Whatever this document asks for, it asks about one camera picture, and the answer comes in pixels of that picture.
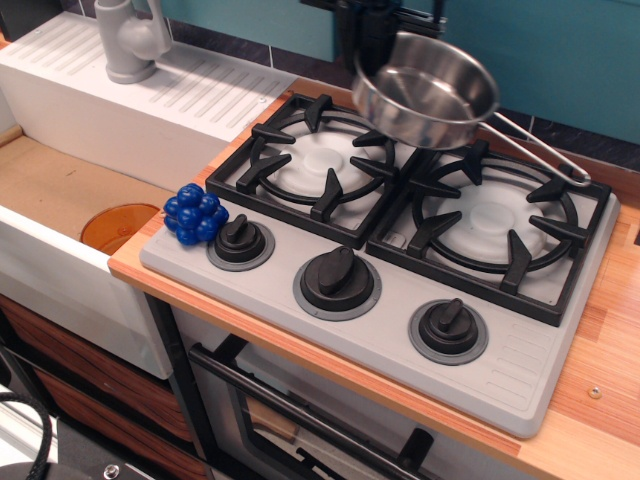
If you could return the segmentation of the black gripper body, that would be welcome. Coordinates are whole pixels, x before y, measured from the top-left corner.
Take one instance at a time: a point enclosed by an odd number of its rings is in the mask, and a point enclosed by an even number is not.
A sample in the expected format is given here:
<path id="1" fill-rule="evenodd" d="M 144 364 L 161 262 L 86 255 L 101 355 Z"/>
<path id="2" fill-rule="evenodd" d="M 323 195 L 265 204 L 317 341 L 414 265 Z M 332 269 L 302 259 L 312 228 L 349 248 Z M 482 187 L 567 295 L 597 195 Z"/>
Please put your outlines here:
<path id="1" fill-rule="evenodd" d="M 404 29 L 424 35 L 439 35 L 445 23 L 444 1 L 433 1 L 431 11 L 427 13 L 405 7 L 402 1 L 307 0 L 302 4 L 333 13 L 342 34 L 352 28 L 364 35 L 375 27 L 381 27 L 386 33 Z"/>

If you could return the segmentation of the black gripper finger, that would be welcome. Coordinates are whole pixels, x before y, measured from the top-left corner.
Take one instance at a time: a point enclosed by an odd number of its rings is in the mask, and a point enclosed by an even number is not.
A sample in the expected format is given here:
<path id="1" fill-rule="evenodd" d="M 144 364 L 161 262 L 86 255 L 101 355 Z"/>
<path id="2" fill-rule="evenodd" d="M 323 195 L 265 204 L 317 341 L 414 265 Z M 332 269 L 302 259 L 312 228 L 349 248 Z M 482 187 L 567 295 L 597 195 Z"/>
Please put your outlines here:
<path id="1" fill-rule="evenodd" d="M 373 76 L 387 63 L 398 30 L 399 1 L 370 1 L 362 17 L 362 69 Z"/>
<path id="2" fill-rule="evenodd" d="M 358 1 L 336 2 L 335 17 L 342 59 L 345 68 L 356 73 L 356 61 L 360 55 L 360 25 L 362 6 Z"/>

